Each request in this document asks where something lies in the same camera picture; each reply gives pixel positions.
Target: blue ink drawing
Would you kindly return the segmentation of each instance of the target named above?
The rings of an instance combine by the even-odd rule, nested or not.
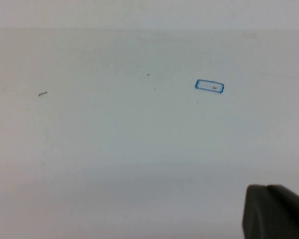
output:
[[[216,81],[197,80],[195,88],[221,94],[224,91],[225,85]]]

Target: blue rectangle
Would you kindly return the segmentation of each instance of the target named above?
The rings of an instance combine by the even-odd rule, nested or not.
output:
[[[221,94],[224,91],[225,85],[216,81],[197,80],[195,88]]]

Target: small debris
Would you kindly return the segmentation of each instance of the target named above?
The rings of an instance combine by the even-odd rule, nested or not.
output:
[[[42,95],[45,95],[46,93],[48,93],[47,91],[46,92],[43,92],[43,93],[40,93],[38,96],[42,96]]]

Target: black object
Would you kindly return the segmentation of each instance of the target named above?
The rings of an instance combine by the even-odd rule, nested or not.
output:
[[[250,185],[243,230],[245,239],[299,239],[299,196],[280,185]]]

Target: white surface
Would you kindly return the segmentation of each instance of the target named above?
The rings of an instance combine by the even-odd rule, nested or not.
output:
[[[299,193],[299,31],[0,30],[0,239],[243,238],[251,183]]]
[[[299,29],[299,0],[0,0],[0,27]]]

